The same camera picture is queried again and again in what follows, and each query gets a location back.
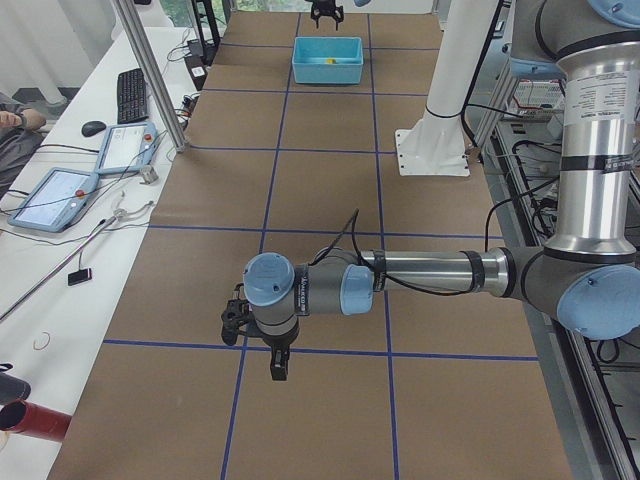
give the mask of tablet device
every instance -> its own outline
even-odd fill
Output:
[[[100,176],[138,173],[151,162],[158,148],[157,134],[151,122],[107,127],[96,161],[96,173]]]
[[[95,172],[53,168],[7,222],[16,227],[60,232],[80,213],[99,180]]]

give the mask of screen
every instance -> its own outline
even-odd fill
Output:
[[[53,225],[89,175],[55,172],[16,215],[16,220],[39,225]]]
[[[144,135],[145,126],[118,127],[111,130],[109,145],[102,157],[100,168],[126,168],[135,165],[138,161],[140,144]]]

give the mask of black mug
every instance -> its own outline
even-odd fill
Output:
[[[10,363],[0,363],[0,405],[25,400],[31,393],[31,385],[27,382],[4,373],[12,368]]]

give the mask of blue bin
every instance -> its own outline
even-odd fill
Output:
[[[358,84],[362,76],[362,39],[296,37],[291,63],[296,83]]]

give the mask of person's arm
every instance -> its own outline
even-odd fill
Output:
[[[46,118],[33,108],[25,110],[16,110],[15,113],[6,110],[0,110],[0,128],[19,128],[25,130],[37,130],[47,123]]]

